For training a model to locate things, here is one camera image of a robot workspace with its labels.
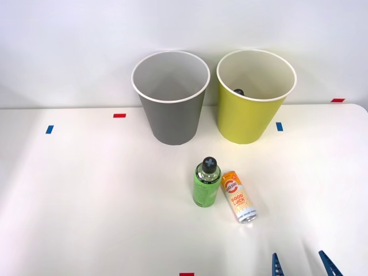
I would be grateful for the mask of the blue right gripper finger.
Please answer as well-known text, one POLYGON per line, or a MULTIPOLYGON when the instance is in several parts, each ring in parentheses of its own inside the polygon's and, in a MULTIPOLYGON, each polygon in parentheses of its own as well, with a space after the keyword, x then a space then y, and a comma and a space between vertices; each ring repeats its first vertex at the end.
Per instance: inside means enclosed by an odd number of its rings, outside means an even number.
POLYGON ((336 267, 333 261, 328 257, 328 255, 323 251, 319 251, 319 256, 323 262, 325 270, 328 276, 343 276, 340 270, 336 267))
POLYGON ((272 276, 284 276, 281 264, 276 253, 272 255, 272 276))

